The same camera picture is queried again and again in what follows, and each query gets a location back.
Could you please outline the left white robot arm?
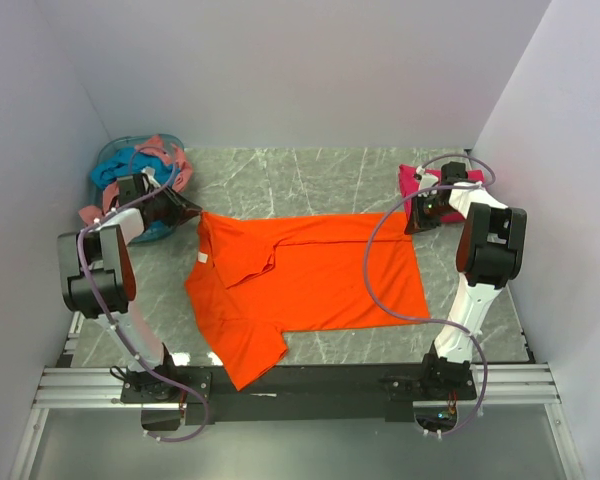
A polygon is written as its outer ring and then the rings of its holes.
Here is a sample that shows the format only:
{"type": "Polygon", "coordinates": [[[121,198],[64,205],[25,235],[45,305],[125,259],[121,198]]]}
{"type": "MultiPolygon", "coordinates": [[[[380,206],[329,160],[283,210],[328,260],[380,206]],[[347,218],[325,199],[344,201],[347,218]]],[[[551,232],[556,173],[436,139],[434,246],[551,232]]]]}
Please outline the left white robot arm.
{"type": "Polygon", "coordinates": [[[110,372],[127,390],[166,402],[183,382],[166,345],[136,305],[136,278],[128,245],[155,222],[177,228],[202,208],[159,184],[148,173],[118,180],[118,206],[77,233],[57,239],[61,291],[72,312],[92,319],[127,355],[127,367],[110,372]]]}

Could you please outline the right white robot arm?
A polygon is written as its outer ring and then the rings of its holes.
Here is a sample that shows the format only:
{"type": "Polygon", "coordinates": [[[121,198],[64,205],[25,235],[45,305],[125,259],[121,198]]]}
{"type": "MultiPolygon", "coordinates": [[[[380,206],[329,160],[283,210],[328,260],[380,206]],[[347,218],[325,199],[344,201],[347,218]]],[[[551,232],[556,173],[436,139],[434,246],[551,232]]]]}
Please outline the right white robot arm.
{"type": "Polygon", "coordinates": [[[470,363],[477,350],[476,335],[492,303],[522,265],[527,213],[496,200],[483,180],[455,161],[438,171],[399,168],[400,193],[407,199],[407,235],[435,229],[450,217],[463,224],[455,258],[456,295],[418,377],[420,390],[432,399],[473,387],[470,363]]]}

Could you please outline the orange t-shirt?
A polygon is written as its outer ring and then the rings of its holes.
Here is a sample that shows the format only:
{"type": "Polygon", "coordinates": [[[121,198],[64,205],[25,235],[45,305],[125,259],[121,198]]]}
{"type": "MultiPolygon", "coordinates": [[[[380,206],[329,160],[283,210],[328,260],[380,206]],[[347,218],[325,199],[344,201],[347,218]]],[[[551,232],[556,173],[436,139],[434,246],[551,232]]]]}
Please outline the orange t-shirt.
{"type": "Polygon", "coordinates": [[[400,214],[238,220],[205,212],[198,237],[185,290],[237,389],[286,355],[286,332],[398,324],[376,299],[402,315],[429,315],[400,214]]]}

